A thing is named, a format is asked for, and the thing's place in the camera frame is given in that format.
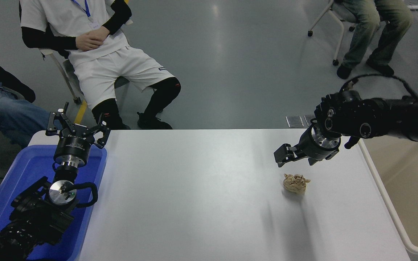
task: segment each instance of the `white shorts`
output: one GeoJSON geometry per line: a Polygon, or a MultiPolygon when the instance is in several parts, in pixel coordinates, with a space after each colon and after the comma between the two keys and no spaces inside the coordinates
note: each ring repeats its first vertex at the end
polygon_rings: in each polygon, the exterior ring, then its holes
{"type": "Polygon", "coordinates": [[[141,91],[173,77],[143,50],[130,46],[77,65],[75,74],[90,109],[106,99],[116,98],[114,82],[119,76],[131,81],[141,91]]]}

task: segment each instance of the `gray floor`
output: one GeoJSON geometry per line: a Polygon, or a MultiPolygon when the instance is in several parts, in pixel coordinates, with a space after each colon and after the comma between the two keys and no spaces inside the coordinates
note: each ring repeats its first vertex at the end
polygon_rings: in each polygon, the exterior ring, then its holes
{"type": "MultiPolygon", "coordinates": [[[[312,114],[320,98],[337,92],[343,80],[332,56],[339,27],[328,15],[307,37],[308,27],[325,0],[280,1],[134,1],[134,23],[124,26],[131,45],[143,49],[182,85],[179,97],[159,116],[174,129],[277,129],[285,116],[312,114]]],[[[418,12],[390,63],[418,92],[418,12]]],[[[376,48],[377,32],[368,54],[376,48]]],[[[341,60],[349,48],[347,32],[341,60]]],[[[71,102],[67,87],[52,61],[43,61],[22,42],[17,1],[0,1],[0,65],[32,87],[36,105],[49,111],[71,102]]],[[[364,64],[352,76],[374,72],[364,64]]],[[[132,129],[136,111],[143,111],[152,91],[118,89],[122,116],[132,129]]],[[[394,80],[362,79],[356,86],[363,98],[399,99],[405,94],[394,80]]],[[[71,102],[74,117],[78,106],[71,102]]],[[[87,112],[83,122],[93,125],[87,112]]],[[[19,151],[0,135],[0,177],[19,151]]]]}

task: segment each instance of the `blue jeans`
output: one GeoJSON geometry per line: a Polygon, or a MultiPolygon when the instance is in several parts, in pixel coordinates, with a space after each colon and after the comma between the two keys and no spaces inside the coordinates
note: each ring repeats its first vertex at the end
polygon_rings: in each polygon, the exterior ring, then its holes
{"type": "Polygon", "coordinates": [[[396,46],[413,22],[411,11],[401,0],[343,0],[343,5],[355,15],[359,23],[342,65],[352,69],[362,61],[380,26],[380,15],[389,23],[383,29],[378,47],[369,59],[377,65],[388,65],[396,46]]]}
{"type": "Polygon", "coordinates": [[[48,111],[26,100],[17,100],[0,83],[0,131],[12,143],[27,147],[33,134],[46,129],[48,119],[48,111]]]}

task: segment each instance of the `blue plastic tray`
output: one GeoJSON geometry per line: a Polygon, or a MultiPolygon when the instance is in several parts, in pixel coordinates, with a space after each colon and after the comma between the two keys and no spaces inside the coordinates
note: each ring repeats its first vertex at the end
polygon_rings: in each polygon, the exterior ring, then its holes
{"type": "MultiPolygon", "coordinates": [[[[21,150],[0,185],[0,230],[9,223],[9,215],[14,210],[11,202],[41,177],[54,178],[53,155],[56,145],[33,145],[21,150]]],[[[106,149],[91,147],[88,163],[78,169],[75,183],[94,182],[99,188],[106,166],[106,149]]],[[[80,203],[91,200],[91,190],[79,190],[77,197],[80,203]]],[[[56,261],[73,261],[80,253],[85,239],[86,228],[90,221],[93,207],[75,208],[71,215],[74,220],[63,234],[60,243],[52,246],[43,244],[36,246],[28,259],[54,259],[56,261]]]]}

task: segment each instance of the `white t-shirt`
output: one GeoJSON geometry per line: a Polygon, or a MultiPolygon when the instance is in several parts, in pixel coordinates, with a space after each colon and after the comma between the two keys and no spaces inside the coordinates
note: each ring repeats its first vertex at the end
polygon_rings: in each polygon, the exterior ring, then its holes
{"type": "MultiPolygon", "coordinates": [[[[77,0],[77,2],[83,9],[86,9],[84,0],[77,0]]],[[[113,0],[87,0],[91,17],[99,25],[109,20],[106,3],[110,5],[112,2],[113,0]]],[[[55,36],[77,37],[92,30],[85,11],[71,0],[20,0],[20,4],[22,6],[20,26],[45,32],[49,23],[55,36]]],[[[73,66],[76,66],[108,55],[125,46],[129,46],[127,39],[118,30],[114,35],[109,35],[103,45],[97,49],[68,50],[69,60],[73,66]]]]}

